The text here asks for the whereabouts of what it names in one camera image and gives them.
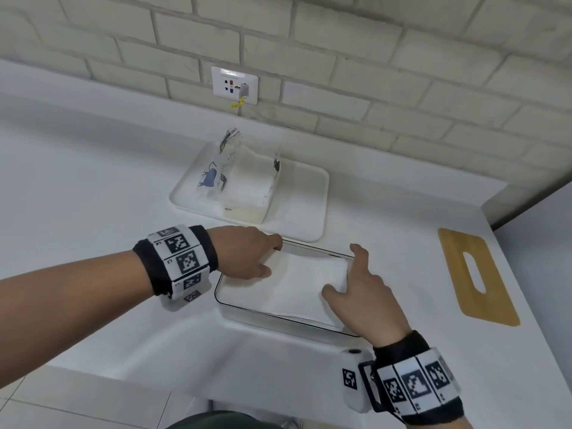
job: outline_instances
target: white floor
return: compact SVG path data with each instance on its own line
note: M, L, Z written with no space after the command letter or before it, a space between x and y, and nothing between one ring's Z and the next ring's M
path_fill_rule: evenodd
M0 428L165 429L188 415L204 411L204 401L193 402L193 399L189 395L43 366L0 388ZM226 405L224 409L233 408ZM335 427L305 422L304 429Z

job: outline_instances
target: white wristband segment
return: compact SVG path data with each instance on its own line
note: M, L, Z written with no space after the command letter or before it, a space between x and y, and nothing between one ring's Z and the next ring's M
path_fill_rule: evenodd
M401 416L432 410L461 393L459 384L436 348L382 367L377 374L395 413Z
M172 295L161 295L161 303L171 311L179 310L208 289L211 268L203 247L189 227L179 224L150 234L153 247L172 281Z
M367 349L346 349L340 353L341 368L338 375L342 381L344 402L362 414L371 409L371 403L361 378L358 364L373 360Z

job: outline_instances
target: napkin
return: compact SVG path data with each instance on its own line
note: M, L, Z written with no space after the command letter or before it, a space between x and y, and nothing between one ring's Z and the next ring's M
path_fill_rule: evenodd
M348 263L337 257L316 258L272 251L262 260L272 269L266 279L225 277L219 295L230 304L341 331L344 324L321 296L324 284L346 291Z

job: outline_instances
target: electrical outlet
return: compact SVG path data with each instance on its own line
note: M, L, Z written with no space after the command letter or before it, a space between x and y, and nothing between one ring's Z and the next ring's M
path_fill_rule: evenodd
M256 105L258 102L258 77L243 72L232 71L222 67L211 67L213 92L216 96L228 100L239 100Z

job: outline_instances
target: brick wall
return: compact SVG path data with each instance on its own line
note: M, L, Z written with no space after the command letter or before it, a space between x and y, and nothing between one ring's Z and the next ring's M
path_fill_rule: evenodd
M571 35L572 0L0 0L0 57L506 180L491 223L572 170Z

